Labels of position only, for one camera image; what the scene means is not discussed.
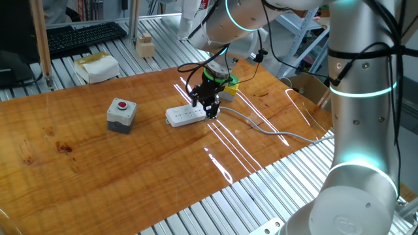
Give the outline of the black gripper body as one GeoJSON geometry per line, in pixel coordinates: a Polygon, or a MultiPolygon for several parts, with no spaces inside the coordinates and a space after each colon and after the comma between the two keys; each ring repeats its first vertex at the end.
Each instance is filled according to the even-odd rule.
{"type": "Polygon", "coordinates": [[[213,80],[203,80],[199,85],[195,86],[199,101],[213,99],[216,94],[223,91],[225,86],[213,80]]]}

